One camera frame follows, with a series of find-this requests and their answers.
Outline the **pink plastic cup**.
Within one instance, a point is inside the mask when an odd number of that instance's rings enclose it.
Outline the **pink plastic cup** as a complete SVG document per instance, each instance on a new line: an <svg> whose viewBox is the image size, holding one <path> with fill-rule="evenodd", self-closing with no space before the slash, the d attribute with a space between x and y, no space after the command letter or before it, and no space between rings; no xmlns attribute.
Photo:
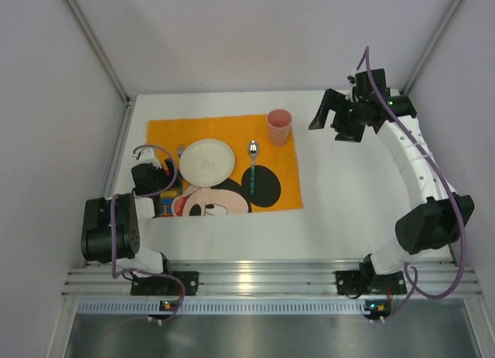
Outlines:
<svg viewBox="0 0 495 358"><path fill-rule="evenodd" d="M292 127L292 116L285 109L275 109L268 113L268 133L274 146L283 146L289 137Z"/></svg>

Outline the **cream round plate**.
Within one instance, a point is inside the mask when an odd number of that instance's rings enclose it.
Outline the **cream round plate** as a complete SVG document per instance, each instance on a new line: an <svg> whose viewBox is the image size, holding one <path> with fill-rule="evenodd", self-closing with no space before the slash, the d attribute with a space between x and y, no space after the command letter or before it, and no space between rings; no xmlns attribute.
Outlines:
<svg viewBox="0 0 495 358"><path fill-rule="evenodd" d="M225 142L206 138L195 141L179 157L182 177L193 186L216 186L229 178L235 167L234 152Z"/></svg>

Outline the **green handled spoon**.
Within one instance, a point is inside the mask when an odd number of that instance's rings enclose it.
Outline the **green handled spoon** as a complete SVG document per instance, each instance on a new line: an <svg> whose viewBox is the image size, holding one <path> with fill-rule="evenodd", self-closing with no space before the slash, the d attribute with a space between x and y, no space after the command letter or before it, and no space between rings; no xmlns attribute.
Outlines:
<svg viewBox="0 0 495 358"><path fill-rule="evenodd" d="M259 145L255 140L251 140L248 146L248 152L251 158L251 167L250 167L250 195L253 196L255 194L255 169L256 169L256 159L259 155L260 149Z"/></svg>

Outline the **orange cartoon cloth placemat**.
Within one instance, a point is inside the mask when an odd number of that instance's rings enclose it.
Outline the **orange cartoon cloth placemat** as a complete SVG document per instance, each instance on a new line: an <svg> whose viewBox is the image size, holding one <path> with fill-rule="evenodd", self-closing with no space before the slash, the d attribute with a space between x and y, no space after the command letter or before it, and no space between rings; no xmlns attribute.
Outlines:
<svg viewBox="0 0 495 358"><path fill-rule="evenodd" d="M179 150L203 139L220 140L232 149L232 173L224 182L207 188L194 186L178 176L174 186L160 196L162 216L222 216L303 207L294 138L289 137L282 147L274 146L266 115L148 123L146 141L164 149L158 156L165 163L167 177L172 176L167 154L178 159Z"/></svg>

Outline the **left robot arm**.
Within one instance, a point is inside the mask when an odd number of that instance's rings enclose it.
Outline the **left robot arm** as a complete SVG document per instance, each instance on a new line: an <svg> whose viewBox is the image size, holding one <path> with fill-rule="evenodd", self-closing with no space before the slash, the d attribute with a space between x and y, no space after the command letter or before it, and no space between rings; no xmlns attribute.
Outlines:
<svg viewBox="0 0 495 358"><path fill-rule="evenodd" d="M138 163L131 169L135 187L113 198L89 199L85 203L81 253L87 262L114 265L117 274L144 271L168 274L166 256L141 243L144 223L161 213L158 191L169 188L178 177L175 161L161 167Z"/></svg>

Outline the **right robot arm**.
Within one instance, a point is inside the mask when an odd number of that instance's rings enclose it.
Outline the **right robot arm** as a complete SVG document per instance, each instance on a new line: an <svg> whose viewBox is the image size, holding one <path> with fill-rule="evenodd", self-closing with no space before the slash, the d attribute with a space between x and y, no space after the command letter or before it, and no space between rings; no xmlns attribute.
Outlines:
<svg viewBox="0 0 495 358"><path fill-rule="evenodd" d="M391 94L383 69L356 73L348 81L347 94L325 90L309 129L324 128L332 111L336 140L359 143L371 127L390 152L411 210L396 222L392 239L364 259L374 275L388 275L405 262L458 241L459 225L469 221L475 205L471 196L460 196L436 172L417 111L409 97Z"/></svg>

